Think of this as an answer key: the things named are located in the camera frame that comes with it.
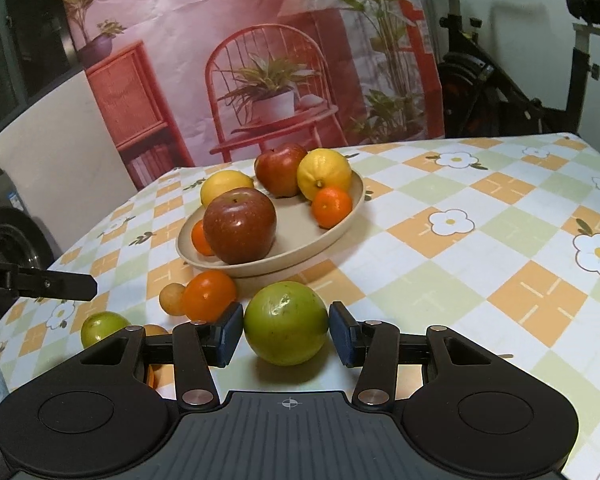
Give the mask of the large green apple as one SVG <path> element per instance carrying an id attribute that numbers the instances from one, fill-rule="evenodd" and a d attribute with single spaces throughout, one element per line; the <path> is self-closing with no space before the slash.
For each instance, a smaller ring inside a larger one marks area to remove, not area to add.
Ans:
<path id="1" fill-rule="evenodd" d="M 249 301 L 244 332 L 260 359 L 276 366 L 299 365 L 324 346 L 327 308 L 309 286 L 277 282 L 259 290 Z"/>

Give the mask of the small green apple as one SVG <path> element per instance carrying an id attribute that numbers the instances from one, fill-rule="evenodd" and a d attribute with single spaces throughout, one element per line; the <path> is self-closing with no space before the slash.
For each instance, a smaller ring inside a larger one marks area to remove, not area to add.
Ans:
<path id="1" fill-rule="evenodd" d="M 130 322 L 116 312 L 102 311 L 92 314 L 83 322 L 80 330 L 82 346 L 84 349 L 91 347 L 129 325 Z"/>

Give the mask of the orange tangerine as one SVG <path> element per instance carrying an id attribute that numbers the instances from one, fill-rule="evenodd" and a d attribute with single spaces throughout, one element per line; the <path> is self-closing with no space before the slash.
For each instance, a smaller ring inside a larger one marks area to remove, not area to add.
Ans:
<path id="1" fill-rule="evenodd" d="M 214 251 L 208 243 L 206 234 L 204 234 L 204 222 L 201 220 L 198 220 L 194 224 L 192 232 L 190 232 L 190 239 L 198 254 L 205 257 L 212 257 L 214 255 Z"/>
<path id="2" fill-rule="evenodd" d="M 170 333 L 163 328 L 162 326 L 156 324 L 145 324 L 145 336 L 147 338 L 152 336 L 169 336 Z M 161 359 L 159 358 L 160 351 L 149 348 L 147 350 L 147 375 L 146 375 L 146 384 L 153 388 L 157 389 L 159 387 L 160 382 L 160 368 L 162 367 Z"/>
<path id="3" fill-rule="evenodd" d="M 192 322 L 213 323 L 236 299 L 234 281 L 222 271 L 208 270 L 196 275 L 186 285 L 181 296 L 181 308 Z"/>
<path id="4" fill-rule="evenodd" d="M 318 191 L 311 204 L 311 214 L 317 225 L 331 229 L 352 211 L 352 198 L 347 191 L 329 186 Z"/>

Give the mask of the dark red apple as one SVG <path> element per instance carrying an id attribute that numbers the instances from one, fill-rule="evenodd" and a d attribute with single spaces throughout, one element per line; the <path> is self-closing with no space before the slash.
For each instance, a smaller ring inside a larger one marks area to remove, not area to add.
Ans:
<path id="1" fill-rule="evenodd" d="M 227 264 L 263 259 L 276 234 L 275 206 L 255 188 L 235 188 L 222 193 L 206 207 L 204 235 L 212 252 Z"/>

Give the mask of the round yellow orange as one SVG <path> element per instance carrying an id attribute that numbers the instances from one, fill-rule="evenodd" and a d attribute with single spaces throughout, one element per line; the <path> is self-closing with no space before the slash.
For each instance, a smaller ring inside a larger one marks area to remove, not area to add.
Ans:
<path id="1" fill-rule="evenodd" d="M 204 181 L 200 190 L 201 205 L 207 207 L 212 200 L 235 188 L 254 188 L 252 177 L 237 170 L 218 171 Z"/>

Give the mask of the yellow lemon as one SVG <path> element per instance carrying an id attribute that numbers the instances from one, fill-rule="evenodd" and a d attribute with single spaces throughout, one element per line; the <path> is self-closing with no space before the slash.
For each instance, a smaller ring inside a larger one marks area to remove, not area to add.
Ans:
<path id="1" fill-rule="evenodd" d="M 313 202 L 323 188 L 350 188 L 352 170 L 349 161 L 330 148 L 316 148 L 302 158 L 297 168 L 297 184 L 302 195 Z"/>

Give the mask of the bright red apple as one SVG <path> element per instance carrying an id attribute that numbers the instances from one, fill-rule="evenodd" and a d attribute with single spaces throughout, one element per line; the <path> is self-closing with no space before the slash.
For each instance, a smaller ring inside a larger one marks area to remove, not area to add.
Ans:
<path id="1" fill-rule="evenodd" d="M 276 198 L 299 193 L 297 170 L 308 151 L 295 143 L 284 143 L 261 153 L 254 161 L 254 173 L 262 186 Z"/>

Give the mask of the washing machine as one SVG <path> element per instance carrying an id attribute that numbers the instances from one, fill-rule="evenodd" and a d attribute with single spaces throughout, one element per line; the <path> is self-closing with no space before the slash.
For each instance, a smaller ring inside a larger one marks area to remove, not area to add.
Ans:
<path id="1" fill-rule="evenodd" d="M 27 212 L 14 182 L 0 167 L 0 263 L 47 269 L 55 260 L 53 240 Z M 0 319 L 15 301 L 0 271 Z"/>

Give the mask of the small tan longan fruit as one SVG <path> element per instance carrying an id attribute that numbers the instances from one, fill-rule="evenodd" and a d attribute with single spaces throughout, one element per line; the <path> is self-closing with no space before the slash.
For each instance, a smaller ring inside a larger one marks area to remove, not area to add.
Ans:
<path id="1" fill-rule="evenodd" d="M 170 316 L 182 316 L 182 297 L 185 286 L 180 283 L 171 283 L 163 287 L 159 294 L 159 304 L 162 310 Z"/>

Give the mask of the beige round plate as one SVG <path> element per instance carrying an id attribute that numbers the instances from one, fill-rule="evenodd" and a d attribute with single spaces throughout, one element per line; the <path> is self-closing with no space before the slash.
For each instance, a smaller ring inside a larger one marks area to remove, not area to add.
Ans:
<path id="1" fill-rule="evenodd" d="M 272 249 L 261 260 L 239 264 L 228 264 L 196 251 L 190 233 L 195 223 L 204 216 L 204 207 L 199 206 L 181 227 L 176 239 L 176 251 L 198 270 L 221 270 L 232 278 L 252 278 L 284 270 L 316 256 L 350 232 L 365 203 L 365 185 L 355 171 L 352 172 L 349 194 L 353 202 L 352 211 L 330 230 L 317 225 L 310 213 L 310 206 L 302 196 L 273 198 L 277 229 Z"/>

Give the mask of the checkered floral tablecloth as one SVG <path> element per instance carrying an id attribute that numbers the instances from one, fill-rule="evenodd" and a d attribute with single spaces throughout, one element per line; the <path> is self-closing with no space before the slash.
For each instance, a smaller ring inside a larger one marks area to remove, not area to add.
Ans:
<path id="1" fill-rule="evenodd" d="M 279 272 L 361 320 L 451 327 L 559 390 L 580 434 L 565 473 L 600 479 L 600 153 L 567 133 L 348 148 L 365 183 L 351 229 Z M 17 388 L 78 353 L 93 313 L 171 328 L 159 294 L 194 270 L 178 256 L 207 168 L 177 169 L 108 214 L 57 262 L 98 283 L 87 304 L 17 302 L 0 367 Z"/>

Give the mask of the black exercise bike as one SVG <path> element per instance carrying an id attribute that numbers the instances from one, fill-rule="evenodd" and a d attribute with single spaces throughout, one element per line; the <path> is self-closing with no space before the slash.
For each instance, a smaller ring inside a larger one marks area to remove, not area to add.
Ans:
<path id="1" fill-rule="evenodd" d="M 438 63 L 449 138 L 578 131 L 600 78 L 600 0 L 446 0 Z"/>

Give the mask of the pink printed backdrop cloth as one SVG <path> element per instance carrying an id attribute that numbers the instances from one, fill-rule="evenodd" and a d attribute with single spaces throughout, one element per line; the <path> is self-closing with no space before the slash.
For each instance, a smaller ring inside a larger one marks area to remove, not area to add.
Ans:
<path id="1" fill-rule="evenodd" d="M 176 167 L 443 136 L 420 0 L 62 0 L 138 188 Z"/>

